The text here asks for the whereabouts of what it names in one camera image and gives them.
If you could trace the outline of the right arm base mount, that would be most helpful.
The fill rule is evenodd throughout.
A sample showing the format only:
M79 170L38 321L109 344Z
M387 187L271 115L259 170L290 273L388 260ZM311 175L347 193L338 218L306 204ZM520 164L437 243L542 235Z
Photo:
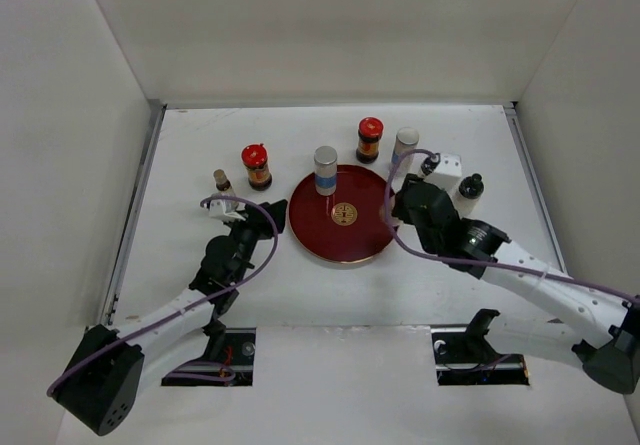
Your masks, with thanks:
M491 322L499 316L481 309L468 324L431 328L435 374L440 386L529 385L524 357L499 354L486 340Z

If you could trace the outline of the silver lid blue label jar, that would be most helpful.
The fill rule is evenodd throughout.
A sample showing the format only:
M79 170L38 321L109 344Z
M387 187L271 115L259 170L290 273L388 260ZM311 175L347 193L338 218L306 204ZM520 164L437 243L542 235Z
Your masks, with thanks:
M318 147L314 152L314 182L319 195L330 196L337 186L337 152L328 145Z

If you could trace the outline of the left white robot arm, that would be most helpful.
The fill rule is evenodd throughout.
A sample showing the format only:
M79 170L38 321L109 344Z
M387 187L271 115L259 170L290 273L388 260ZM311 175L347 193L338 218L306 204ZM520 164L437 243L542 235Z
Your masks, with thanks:
M177 373L189 361L214 363L224 352L219 319L241 285L261 268L251 262L261 240L276 243L288 202L244 208L226 235L211 239L192 282L173 300L131 323L88 329L47 395L98 436L114 431L146 386Z

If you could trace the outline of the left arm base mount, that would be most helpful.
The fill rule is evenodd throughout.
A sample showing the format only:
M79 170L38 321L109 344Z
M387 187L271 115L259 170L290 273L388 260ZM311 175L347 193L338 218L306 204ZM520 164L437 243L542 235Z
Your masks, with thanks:
M251 387L257 330L228 328L217 321L204 328L203 353L162 379L163 387Z

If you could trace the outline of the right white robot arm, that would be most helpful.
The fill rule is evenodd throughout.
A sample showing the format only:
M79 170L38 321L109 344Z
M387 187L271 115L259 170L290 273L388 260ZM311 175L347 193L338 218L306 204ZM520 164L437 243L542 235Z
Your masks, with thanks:
M553 316L552 322L478 311L464 349L483 361L497 354L537 356L582 370L602 387L632 394L639 383L639 301L580 282L535 258L502 230L462 218L449 195L414 174L384 197L387 222L415 228L418 257L501 287Z

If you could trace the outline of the pink cap small jar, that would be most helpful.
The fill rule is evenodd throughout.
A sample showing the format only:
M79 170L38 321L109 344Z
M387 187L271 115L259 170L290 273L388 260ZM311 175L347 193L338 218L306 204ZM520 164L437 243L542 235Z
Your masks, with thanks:
M380 219L384 223L391 223L392 225L395 225L395 223L397 222L397 220L392 216L392 213L387 210L385 205L382 205L380 207L379 215L380 215Z

